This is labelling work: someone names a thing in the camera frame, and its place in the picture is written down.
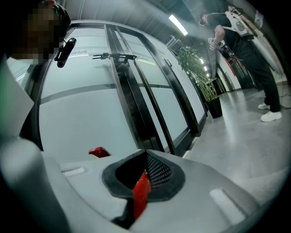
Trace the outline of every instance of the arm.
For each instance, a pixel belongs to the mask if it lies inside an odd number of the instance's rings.
[[[226,32],[221,25],[216,26],[214,42],[217,44],[220,43],[224,39],[225,34]]]

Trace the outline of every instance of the white sneaker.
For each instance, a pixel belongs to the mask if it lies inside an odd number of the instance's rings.
[[[278,120],[281,117],[282,117],[282,114],[279,111],[278,112],[269,111],[265,115],[261,116],[261,121],[262,122],[271,122],[274,120]]]
[[[265,103],[259,104],[258,109],[259,110],[270,109],[270,105],[267,105]]]

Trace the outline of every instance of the potted plant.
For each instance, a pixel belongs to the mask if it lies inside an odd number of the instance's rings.
[[[198,50],[193,47],[183,47],[180,49],[179,65],[186,72],[190,79],[194,79],[201,90],[205,104],[213,118],[222,116],[222,109],[215,87],[203,69],[203,65],[198,55]]]

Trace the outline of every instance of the cable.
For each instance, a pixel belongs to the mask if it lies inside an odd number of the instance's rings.
[[[283,108],[283,109],[285,109],[285,110],[290,110],[290,109],[291,109],[291,107],[285,107],[285,106],[283,106],[283,105],[281,105],[281,108]]]
[[[291,96],[291,95],[289,95],[289,94],[285,94],[285,95],[283,95],[283,96],[279,96],[279,97],[285,97],[285,96]]]

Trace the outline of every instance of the ceiling light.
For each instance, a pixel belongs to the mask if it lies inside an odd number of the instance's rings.
[[[142,59],[137,59],[138,61],[142,61],[142,62],[144,62],[144,63],[148,63],[148,64],[151,64],[151,65],[156,65],[155,63],[153,63],[153,62],[150,62],[150,61],[146,61],[146,60],[142,60]]]
[[[16,79],[16,81],[18,81],[19,79],[22,79],[22,78],[24,78],[25,74],[23,74],[23,75],[19,76],[19,77]]]
[[[89,56],[89,54],[88,53],[73,54],[73,55],[70,55],[69,57],[78,57],[78,56]]]
[[[169,17],[169,20],[171,20],[177,28],[179,28],[179,30],[183,33],[183,35],[187,35],[188,32],[186,31],[186,29],[183,27],[183,25],[176,19],[176,17],[174,17],[173,15],[171,15]]]

